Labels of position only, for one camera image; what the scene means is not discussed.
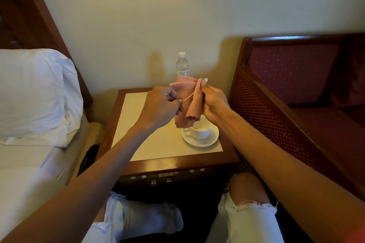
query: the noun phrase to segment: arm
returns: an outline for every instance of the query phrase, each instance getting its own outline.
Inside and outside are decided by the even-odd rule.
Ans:
[[[314,242],[344,242],[365,223],[365,203],[294,158],[233,112],[224,93],[202,84],[204,115],[228,136]]]
[[[182,100],[171,87],[147,94],[138,121],[112,149],[3,240],[7,242],[81,242],[123,168],[142,142],[180,113]]]

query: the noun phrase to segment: white pillow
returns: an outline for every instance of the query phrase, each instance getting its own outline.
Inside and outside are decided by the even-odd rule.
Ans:
[[[0,140],[66,147],[83,99],[73,62],[52,49],[0,50]]]

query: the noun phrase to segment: left hand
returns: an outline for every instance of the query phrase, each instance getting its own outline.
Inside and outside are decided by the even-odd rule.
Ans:
[[[147,93],[146,102],[136,122],[153,131],[165,126],[182,111],[181,96],[172,87],[154,87]]]

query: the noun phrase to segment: white teacup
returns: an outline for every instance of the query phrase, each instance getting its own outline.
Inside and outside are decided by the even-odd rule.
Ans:
[[[200,117],[200,121],[195,121],[194,125],[184,131],[190,131],[190,135],[196,139],[207,138],[212,130],[212,123],[205,116]]]

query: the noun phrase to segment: nightstand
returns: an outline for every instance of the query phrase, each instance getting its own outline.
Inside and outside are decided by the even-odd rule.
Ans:
[[[120,89],[96,159],[101,158],[137,121],[151,88]],[[237,163],[235,148],[220,132],[216,143],[195,147],[181,136],[172,119],[139,147],[121,173],[123,184],[157,185],[209,176],[217,166]]]

